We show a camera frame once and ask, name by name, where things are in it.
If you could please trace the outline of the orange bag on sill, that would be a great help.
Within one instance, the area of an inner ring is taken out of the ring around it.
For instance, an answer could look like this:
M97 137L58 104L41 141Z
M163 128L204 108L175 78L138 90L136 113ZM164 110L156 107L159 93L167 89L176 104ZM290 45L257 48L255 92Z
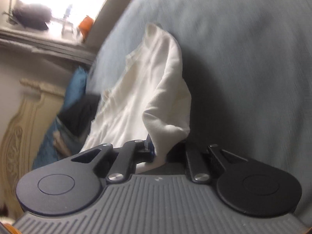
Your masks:
M91 17L86 16L78 25L78 30L82 34L84 40L87 38L93 24L94 20Z

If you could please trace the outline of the dark hanging garment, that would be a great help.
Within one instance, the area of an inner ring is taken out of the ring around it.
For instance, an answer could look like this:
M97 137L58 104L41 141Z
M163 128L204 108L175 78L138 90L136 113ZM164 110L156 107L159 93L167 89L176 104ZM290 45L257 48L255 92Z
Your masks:
M12 15L23 27L39 31L48 30L47 24L52 19L51 9L39 4L23 4L15 7Z

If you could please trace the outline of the blue pillow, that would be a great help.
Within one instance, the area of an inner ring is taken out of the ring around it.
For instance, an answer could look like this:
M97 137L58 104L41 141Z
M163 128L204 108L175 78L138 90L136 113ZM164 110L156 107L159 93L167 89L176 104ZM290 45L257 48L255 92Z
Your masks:
M65 98L60 109L61 111L68 109L85 94L87 75L87 72L82 67L75 70L66 88ZM56 117L44 135L31 170L46 166L61 159L53 145L53 133L58 131L59 128L60 123L57 121Z

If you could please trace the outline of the grey fleece bed blanket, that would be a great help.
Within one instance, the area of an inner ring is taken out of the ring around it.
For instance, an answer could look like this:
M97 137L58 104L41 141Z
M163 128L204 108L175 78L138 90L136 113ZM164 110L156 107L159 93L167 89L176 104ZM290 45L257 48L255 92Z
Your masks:
M131 0L101 46L87 89L116 84L145 25L180 45L192 97L189 139L283 169L311 225L311 0Z

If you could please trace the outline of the grey curtain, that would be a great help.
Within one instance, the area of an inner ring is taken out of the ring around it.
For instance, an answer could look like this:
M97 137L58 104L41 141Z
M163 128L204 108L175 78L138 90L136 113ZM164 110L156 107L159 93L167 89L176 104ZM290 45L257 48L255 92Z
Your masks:
M93 64L96 54L85 46L43 38L1 28L1 45L31 53L62 58L88 66Z

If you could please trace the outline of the cream bear hoodie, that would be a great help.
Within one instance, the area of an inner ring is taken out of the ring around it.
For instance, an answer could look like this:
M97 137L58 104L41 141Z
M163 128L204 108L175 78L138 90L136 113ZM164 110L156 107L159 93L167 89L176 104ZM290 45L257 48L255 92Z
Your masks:
M82 149L102 143L121 147L149 137L155 158L137 164L136 172L158 168L169 151L188 137L190 109L179 44L170 33L149 23L140 45L126 56L121 78L102 93Z

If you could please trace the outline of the black folded garment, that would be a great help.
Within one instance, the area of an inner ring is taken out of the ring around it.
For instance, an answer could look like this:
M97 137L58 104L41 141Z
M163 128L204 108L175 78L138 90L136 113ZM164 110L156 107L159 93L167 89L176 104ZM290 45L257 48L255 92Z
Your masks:
M100 95L85 94L76 102L58 113L60 122L75 137L80 137L95 118Z

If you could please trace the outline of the cream carved headboard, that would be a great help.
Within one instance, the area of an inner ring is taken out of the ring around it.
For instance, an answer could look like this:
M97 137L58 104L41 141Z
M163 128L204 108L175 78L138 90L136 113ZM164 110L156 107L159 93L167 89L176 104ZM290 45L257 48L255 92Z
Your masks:
M15 194L17 183L31 170L44 135L65 97L64 88L47 82L26 78L19 82L35 90L35 96L39 99L24 95L17 113L8 123L1 143L1 199L12 219L23 214Z

